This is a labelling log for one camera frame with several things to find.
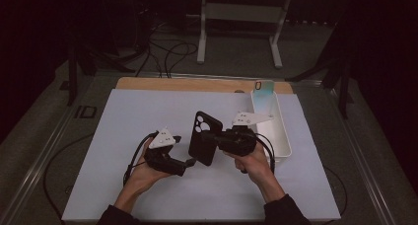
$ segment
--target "white board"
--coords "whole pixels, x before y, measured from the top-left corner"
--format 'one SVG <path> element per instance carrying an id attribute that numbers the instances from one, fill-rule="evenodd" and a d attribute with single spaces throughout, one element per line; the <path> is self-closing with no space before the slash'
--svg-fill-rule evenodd
<path id="1" fill-rule="evenodd" d="M 329 183 L 296 95 L 278 95 L 292 155 L 276 178 L 311 220 L 338 219 Z M 180 135 L 171 156 L 184 161 L 194 116 L 203 111 L 232 127 L 238 111 L 252 108 L 250 94 L 113 90 L 65 208 L 63 220 L 97 220 L 122 189 L 139 142 L 167 127 Z M 142 194 L 132 215 L 149 221 L 254 221 L 264 219 L 263 198 L 248 175 L 217 150 L 212 166 L 200 163 L 183 177 L 157 182 Z"/>

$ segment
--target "black phone case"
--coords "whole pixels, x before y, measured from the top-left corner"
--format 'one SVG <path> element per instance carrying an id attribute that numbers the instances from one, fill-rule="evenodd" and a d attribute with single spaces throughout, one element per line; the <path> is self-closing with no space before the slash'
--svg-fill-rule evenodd
<path id="1" fill-rule="evenodd" d="M 214 140 L 207 140 L 202 137 L 202 123 L 206 123 L 209 129 L 206 130 L 214 135 L 222 132 L 222 122 L 205 112 L 197 112 L 194 118 L 193 130 L 190 139 L 188 154 L 203 165 L 210 166 L 215 155 L 217 143 Z"/>

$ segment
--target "black cable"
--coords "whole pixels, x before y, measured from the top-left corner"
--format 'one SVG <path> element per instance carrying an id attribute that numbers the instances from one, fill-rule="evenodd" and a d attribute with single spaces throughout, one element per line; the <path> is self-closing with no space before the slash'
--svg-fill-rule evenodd
<path id="1" fill-rule="evenodd" d="M 265 137 L 264 135 L 262 135 L 262 134 L 260 134 L 260 133 L 255 133 L 255 135 L 257 135 L 257 136 L 261 136 L 261 137 L 263 137 L 265 140 L 267 140 L 268 144 L 269 144 L 269 145 L 270 145 L 270 147 L 271 147 L 271 151 L 273 152 L 273 157 L 274 157 L 274 158 L 276 158 L 276 155 L 275 155 L 275 153 L 274 153 L 274 148 L 273 148 L 273 145 L 271 144 L 270 140 L 268 140 L 268 138 L 267 138 L 267 137 Z"/>
<path id="2" fill-rule="evenodd" d="M 135 160 L 136 160 L 136 156 L 138 156 L 138 152 L 139 150 L 142 148 L 142 145 L 145 143 L 145 141 L 147 141 L 149 138 L 151 137 L 155 137 L 157 136 L 158 131 L 155 133 L 150 133 L 148 134 L 138 145 L 138 147 L 135 150 L 135 153 L 133 154 L 131 163 L 128 165 L 128 168 L 126 169 L 125 174 L 123 175 L 123 185 L 125 186 L 126 182 L 129 180 L 129 177 L 131 175 L 132 169 L 140 164 L 134 165 Z"/>
<path id="3" fill-rule="evenodd" d="M 50 165 L 52 164 L 52 161 L 60 154 L 60 153 L 62 153 L 65 149 L 67 149 L 68 147 L 70 147 L 70 146 L 72 146 L 72 145 L 74 145 L 74 144 L 76 144 L 76 143 L 78 143 L 78 142 L 80 142 L 80 141 L 82 141 L 82 140 L 85 140 L 85 139 L 87 139 L 87 138 L 90 138 L 90 137 L 92 137 L 94 135 L 94 133 L 91 133 L 91 134 L 88 134 L 88 135 L 86 135 L 86 136 L 83 136 L 83 137 L 81 137 L 81 138 L 79 138 L 79 139 L 77 139 L 77 140 L 74 140 L 73 142 L 71 142 L 71 143 L 69 143 L 69 144 L 67 144 L 67 145 L 65 145 L 64 147 L 62 147 L 60 150 L 58 150 L 50 159 L 49 159 L 49 162 L 48 162 L 48 164 L 46 165 L 46 167 L 45 167 L 45 171 L 44 171 L 44 173 L 43 173 L 43 178 L 42 178 L 42 188 L 43 188 L 43 192 L 45 193 L 45 196 L 46 196 L 46 199 L 48 200 L 48 202 L 49 202 L 49 204 L 51 205 L 51 207 L 53 208 L 53 210 L 55 211 L 55 214 L 58 216 L 58 219 L 60 220 L 60 222 L 61 222 L 61 224 L 62 225 L 65 225 L 65 222 L 63 221 L 63 220 L 61 220 L 61 217 L 62 217 L 62 214 L 61 214 L 61 212 L 59 211 L 59 209 L 58 209 L 58 207 L 55 205 L 55 203 L 52 201 L 52 198 L 51 198 L 51 196 L 49 195 L 49 192 L 48 192 L 48 190 L 47 190 L 47 187 L 46 187 L 46 176 L 47 176 L 47 174 L 48 174 L 48 170 L 49 170 L 49 167 L 50 167 Z"/>
<path id="4" fill-rule="evenodd" d="M 132 166 L 132 168 L 138 167 L 139 165 L 142 165 L 142 164 L 144 164 L 144 163 L 146 163 L 146 162 L 142 162 L 142 163 L 139 163 L 139 164 L 137 164 L 137 165 L 134 165 L 134 166 Z"/>
<path id="5" fill-rule="evenodd" d="M 342 208 L 342 210 L 341 210 L 341 212 L 340 212 L 340 216 L 342 217 L 342 216 L 344 215 L 344 213 L 345 213 L 345 210 L 347 209 L 347 204 L 348 204 L 348 193 L 347 193 L 347 188 L 345 187 L 345 185 L 344 185 L 344 183 L 342 182 L 341 178 L 340 178 L 340 177 L 338 177 L 338 175 L 337 175 L 335 172 L 333 172 L 331 169 L 329 169 L 328 167 L 326 167 L 326 166 L 325 166 L 325 165 L 323 165 L 323 164 L 322 164 L 322 166 L 323 166 L 326 170 L 328 170 L 328 172 L 330 172 L 331 174 L 333 174 L 333 175 L 337 178 L 337 180 L 341 183 L 342 188 L 343 188 L 343 190 L 344 190 L 344 196 L 345 196 L 345 198 L 344 198 L 344 207 Z M 325 223 L 322 223 L 322 225 L 330 224 L 331 222 L 334 222 L 334 221 L 335 221 L 335 220 L 330 220 L 330 221 L 327 221 L 327 222 L 325 222 Z"/>
<path id="6" fill-rule="evenodd" d="M 166 54 L 166 58 L 164 59 L 164 68 L 166 69 L 166 74 L 167 74 L 167 77 L 168 78 L 172 78 L 172 69 L 177 65 L 177 64 L 179 64 L 182 60 L 184 60 L 184 58 L 187 56 L 187 55 L 183 55 L 182 57 L 181 57 L 181 59 L 179 59 L 174 65 L 172 65 L 172 67 L 168 67 L 167 66 L 167 60 L 169 59 L 169 56 L 170 56 L 170 54 L 172 54 L 173 53 L 173 50 L 174 49 L 176 49 L 178 46 L 182 46 L 182 45 L 186 45 L 187 46 L 187 52 L 189 52 L 189 48 L 188 48 L 188 44 L 186 43 L 186 42 L 182 42 L 182 43 L 179 43 L 179 44 L 176 44 L 176 45 L 174 45 L 172 48 L 170 48 L 170 50 L 169 50 L 169 52 L 167 52 L 167 54 Z"/>
<path id="7" fill-rule="evenodd" d="M 276 163 L 276 161 L 275 161 L 275 158 L 273 157 L 273 153 L 271 152 L 271 150 L 267 147 L 267 145 L 264 143 L 264 141 L 262 141 L 261 139 L 259 139 L 259 138 L 256 138 L 256 140 L 265 148 L 265 150 L 267 151 L 267 153 L 268 153 L 268 156 L 270 157 L 270 170 L 271 170 L 271 172 L 273 172 L 273 174 L 274 174 L 274 170 L 275 170 L 275 163 Z"/>
<path id="8" fill-rule="evenodd" d="M 123 57 L 115 57 L 112 60 L 117 61 L 121 64 L 127 64 L 128 62 L 132 62 L 138 58 L 140 58 L 142 55 L 144 55 L 144 53 L 147 51 L 147 48 L 145 47 L 144 49 L 141 50 L 137 50 L 135 51 L 135 53 L 133 54 L 129 54 Z"/>
<path id="9" fill-rule="evenodd" d="M 153 54 L 153 53 L 151 53 L 151 56 L 154 58 L 154 61 L 156 62 L 156 69 L 159 72 L 159 76 L 158 77 L 159 78 L 163 78 L 163 70 L 161 68 L 160 61 L 159 61 L 158 57 L 155 54 Z"/>
<path id="10" fill-rule="evenodd" d="M 136 71 L 135 77 L 138 77 L 139 72 L 141 72 L 141 70 L 144 68 L 145 64 L 147 63 L 148 59 L 150 58 L 150 55 L 151 55 L 151 46 L 150 46 L 150 44 L 148 44 L 148 54 L 147 54 L 147 57 L 145 58 L 145 60 L 141 64 L 141 66 Z"/>
<path id="11" fill-rule="evenodd" d="M 174 67 L 176 65 L 178 65 L 182 60 L 184 60 L 184 58 L 187 55 L 194 54 L 197 51 L 197 49 L 198 49 L 197 45 L 195 45 L 193 43 L 185 42 L 185 41 L 180 40 L 180 39 L 153 39 L 153 40 L 180 41 L 180 43 L 175 44 L 170 49 L 167 49 L 167 48 L 165 48 L 163 46 L 160 46 L 160 45 L 158 45 L 158 44 L 150 41 L 150 44 L 152 44 L 152 45 L 154 45 L 154 46 L 156 46 L 156 47 L 158 47 L 158 48 L 160 48 L 162 50 L 165 50 L 167 52 L 166 57 L 165 57 L 165 61 L 164 61 L 164 68 L 165 68 L 166 75 L 167 75 L 168 78 L 172 78 L 172 70 L 174 69 Z M 187 47 L 187 52 L 186 53 L 179 53 L 179 52 L 175 52 L 174 51 L 174 49 L 176 49 L 177 47 L 182 46 L 182 45 L 185 45 Z M 194 47 L 194 49 L 192 51 L 190 51 L 190 46 L 193 46 Z M 179 59 L 176 63 L 174 63 L 172 66 L 169 67 L 168 66 L 168 59 L 169 59 L 169 56 L 171 54 L 180 55 L 181 56 L 181 59 Z"/>

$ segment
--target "metal rail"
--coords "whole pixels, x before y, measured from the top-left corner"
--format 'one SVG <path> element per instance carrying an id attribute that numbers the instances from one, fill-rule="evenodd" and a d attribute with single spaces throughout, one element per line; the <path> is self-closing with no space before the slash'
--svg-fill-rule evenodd
<path id="1" fill-rule="evenodd" d="M 379 183 L 373 175 L 372 170 L 370 169 L 369 164 L 367 162 L 367 159 L 363 154 L 362 148 L 352 130 L 349 119 L 344 119 L 341 113 L 339 112 L 338 105 L 335 101 L 335 99 L 337 98 L 335 90 L 333 89 L 329 91 L 327 96 L 334 109 L 334 112 L 337 114 L 337 118 L 340 120 L 341 125 L 343 126 L 347 134 L 348 140 L 350 142 L 349 150 L 353 156 L 357 168 L 359 169 L 360 176 L 363 179 L 363 182 L 366 186 L 366 189 L 369 193 L 370 199 L 375 207 L 378 217 L 380 218 L 383 225 L 396 225 L 393 215 L 390 212 L 390 209 L 387 206 L 387 203 L 384 199 L 381 187 L 379 186 Z"/>
<path id="2" fill-rule="evenodd" d="M 9 203 L 8 207 L 6 207 L 2 216 L 0 217 L 0 225 L 15 224 L 16 219 L 19 217 L 20 213 L 22 212 L 26 203 L 28 202 L 32 192 L 34 191 L 37 182 L 42 177 L 43 171 L 46 167 L 49 158 L 59 145 L 59 142 L 64 134 L 65 128 L 68 125 L 68 121 L 74 114 L 77 106 L 81 103 L 84 94 L 87 92 L 92 82 L 92 78 L 84 77 L 84 80 L 80 82 L 80 95 L 78 95 L 78 97 L 75 99 L 72 107 L 68 107 L 64 111 L 62 117 L 58 120 L 51 135 L 44 144 L 42 151 L 39 153 L 34 163 L 28 169 L 11 202 Z"/>

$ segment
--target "black sleeve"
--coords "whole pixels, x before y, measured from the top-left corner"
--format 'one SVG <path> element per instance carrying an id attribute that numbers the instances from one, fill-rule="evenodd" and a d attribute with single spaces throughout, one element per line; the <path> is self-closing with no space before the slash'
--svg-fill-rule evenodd
<path id="1" fill-rule="evenodd" d="M 298 205 L 289 194 L 279 200 L 264 205 L 265 224 L 267 225 L 307 225 L 311 222 L 302 214 Z"/>
<path id="2" fill-rule="evenodd" d="M 139 220 L 112 205 L 102 214 L 97 225 L 138 225 Z"/>

